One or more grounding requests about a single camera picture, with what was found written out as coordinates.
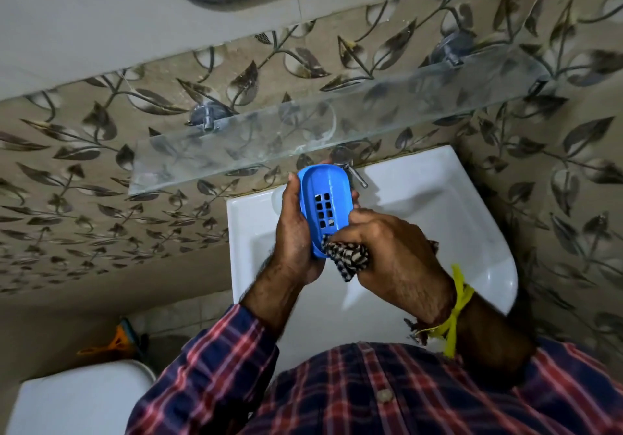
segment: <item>person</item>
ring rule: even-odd
[[[623,432],[622,388],[602,364],[571,343],[530,337],[477,294],[458,315],[455,359],[409,344],[344,344],[269,387],[276,342],[324,267],[299,191],[290,174],[267,265],[138,401],[128,435]],[[424,328],[449,318],[457,289],[420,228],[361,208],[349,222],[332,241],[368,248],[363,287]]]

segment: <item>wash basin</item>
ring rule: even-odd
[[[417,224],[439,242],[446,271],[458,264],[467,283],[502,313],[517,294],[517,270],[507,243],[453,148],[442,146],[361,168],[370,187],[360,204]],[[253,283],[275,241],[278,214],[269,189],[230,199],[232,289],[238,302]],[[278,347],[275,374],[334,346],[358,341],[411,343],[404,318],[412,317],[364,289],[345,283],[330,260],[320,278],[306,286]]]

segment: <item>plaid shirt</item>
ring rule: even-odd
[[[524,385],[505,392],[442,356],[380,343],[318,354],[266,391],[277,356],[258,320],[231,306],[138,401],[127,434],[623,432],[622,388],[570,343],[541,340]]]

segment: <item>yellow ribbon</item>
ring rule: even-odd
[[[458,267],[458,264],[452,265],[452,278],[454,279],[454,286],[457,290],[457,302],[452,309],[452,313],[448,317],[448,320],[443,322],[441,325],[432,327],[431,329],[420,330],[417,332],[418,334],[427,331],[430,337],[441,339],[444,339],[445,336],[446,348],[444,349],[444,355],[448,358],[454,358],[454,354],[457,349],[458,314],[461,313],[461,310],[463,310],[465,305],[467,305],[470,301],[471,296],[473,296],[473,288],[470,285],[465,284],[465,277],[461,272],[461,268]]]

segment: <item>soap dish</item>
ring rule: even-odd
[[[313,254],[326,259],[322,237],[347,226],[353,210],[348,175],[334,164],[315,164],[299,171],[299,179],[301,211],[310,227]]]

